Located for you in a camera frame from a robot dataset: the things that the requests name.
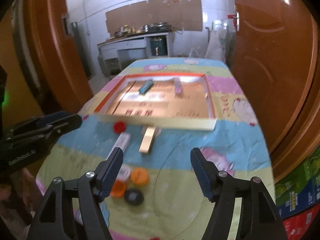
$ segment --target green box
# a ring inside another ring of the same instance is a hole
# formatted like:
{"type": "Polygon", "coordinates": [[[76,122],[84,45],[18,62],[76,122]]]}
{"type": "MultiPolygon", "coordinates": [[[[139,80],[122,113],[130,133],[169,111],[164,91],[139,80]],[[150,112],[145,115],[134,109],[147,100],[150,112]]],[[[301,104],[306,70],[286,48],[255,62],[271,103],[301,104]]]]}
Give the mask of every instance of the green box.
{"type": "Polygon", "coordinates": [[[320,147],[308,158],[315,191],[315,201],[320,202],[320,147]]]}
{"type": "Polygon", "coordinates": [[[315,203],[309,160],[305,160],[275,185],[276,206],[287,218],[315,203]]]}

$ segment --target metal screw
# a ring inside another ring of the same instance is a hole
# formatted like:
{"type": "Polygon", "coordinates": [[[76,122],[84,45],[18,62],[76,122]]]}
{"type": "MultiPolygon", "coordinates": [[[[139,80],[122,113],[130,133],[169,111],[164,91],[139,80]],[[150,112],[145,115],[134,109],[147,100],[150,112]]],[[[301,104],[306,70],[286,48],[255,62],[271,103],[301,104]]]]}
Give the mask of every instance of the metal screw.
{"type": "Polygon", "coordinates": [[[261,179],[259,177],[253,177],[252,180],[255,182],[255,183],[260,183],[261,182],[261,179]]]}
{"type": "Polygon", "coordinates": [[[228,173],[226,173],[225,171],[219,171],[218,175],[219,175],[220,177],[225,178],[225,177],[228,175],[228,173]]]}
{"type": "Polygon", "coordinates": [[[56,177],[56,178],[53,179],[53,183],[55,183],[55,184],[60,183],[60,181],[61,181],[60,177],[56,177]]]}
{"type": "Polygon", "coordinates": [[[88,171],[86,174],[85,174],[88,178],[92,178],[94,176],[94,171],[88,171]]]}

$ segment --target tablecloth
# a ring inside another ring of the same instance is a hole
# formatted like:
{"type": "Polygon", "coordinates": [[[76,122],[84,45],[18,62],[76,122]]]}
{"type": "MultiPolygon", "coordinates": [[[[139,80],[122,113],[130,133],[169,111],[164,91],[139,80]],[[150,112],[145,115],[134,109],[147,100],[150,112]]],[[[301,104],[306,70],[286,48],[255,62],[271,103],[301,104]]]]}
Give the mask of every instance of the tablecloth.
{"type": "MultiPolygon", "coordinates": [[[[114,240],[201,239],[214,204],[201,192],[190,163],[190,151],[199,147],[218,169],[236,178],[260,177],[274,199],[274,181],[266,143],[255,114],[230,70],[220,61],[198,58],[138,60],[111,80],[80,111],[89,115],[81,127],[61,136],[44,161],[37,178],[48,187],[56,176],[75,179],[105,160],[118,135],[113,123],[99,122],[94,109],[126,74],[145,72],[203,73],[215,105],[213,131],[162,129],[150,155],[138,152],[142,126],[128,125],[132,135],[124,163],[144,167],[150,182],[139,189],[144,202],[130,206],[123,198],[108,197],[103,214],[114,240]]],[[[128,182],[128,188],[134,185],[128,182]]],[[[228,239],[236,237],[241,200],[236,199],[228,239]]],[[[75,213],[78,203],[74,201],[75,213]]]]}

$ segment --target wall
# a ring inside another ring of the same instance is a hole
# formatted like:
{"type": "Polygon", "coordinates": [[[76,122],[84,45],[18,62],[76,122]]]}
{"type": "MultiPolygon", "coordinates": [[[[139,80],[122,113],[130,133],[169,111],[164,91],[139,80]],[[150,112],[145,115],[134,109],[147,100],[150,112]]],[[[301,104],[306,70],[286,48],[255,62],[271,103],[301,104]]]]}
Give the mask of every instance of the wall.
{"type": "MultiPolygon", "coordinates": [[[[93,73],[100,73],[97,60],[97,44],[110,37],[106,27],[105,13],[109,10],[144,0],[67,0],[70,22],[78,22],[82,42],[93,73]]],[[[203,31],[176,33],[173,44],[174,55],[188,55],[191,48],[198,49],[204,56],[208,45],[205,27],[211,27],[214,20],[226,19],[234,14],[234,0],[202,0],[203,31]]]]}
{"type": "Polygon", "coordinates": [[[0,65],[7,73],[6,96],[3,104],[4,129],[33,116],[42,115],[31,94],[17,60],[12,38],[12,10],[0,22],[0,65]]]}

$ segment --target cardboard panel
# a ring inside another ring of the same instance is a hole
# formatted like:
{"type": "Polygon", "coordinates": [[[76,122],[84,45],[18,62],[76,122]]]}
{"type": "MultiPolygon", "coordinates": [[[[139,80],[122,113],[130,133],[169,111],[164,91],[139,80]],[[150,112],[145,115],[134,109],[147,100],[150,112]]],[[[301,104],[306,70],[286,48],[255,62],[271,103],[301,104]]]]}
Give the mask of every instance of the cardboard panel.
{"type": "Polygon", "coordinates": [[[180,0],[149,0],[148,10],[152,23],[167,22],[182,30],[182,11],[180,0]]]}
{"type": "Polygon", "coordinates": [[[106,13],[111,36],[124,25],[140,29],[143,25],[168,22],[186,31],[202,31],[201,0],[148,0],[119,7],[106,13]]]}
{"type": "Polygon", "coordinates": [[[106,113],[172,118],[208,118],[206,96],[200,82],[182,82],[183,94],[181,96],[175,95],[173,81],[155,81],[155,87],[142,95],[138,89],[144,83],[145,81],[129,83],[118,94],[106,113]]]}
{"type": "Polygon", "coordinates": [[[182,22],[185,31],[202,31],[201,0],[181,0],[182,22]]]}
{"type": "Polygon", "coordinates": [[[106,18],[108,32],[111,36],[114,36],[114,33],[117,31],[118,27],[120,27],[123,22],[121,10],[117,8],[106,12],[106,18]]]}
{"type": "Polygon", "coordinates": [[[148,2],[142,1],[130,4],[130,14],[128,17],[132,17],[133,26],[139,30],[143,25],[152,24],[152,16],[148,11],[148,2]]]}

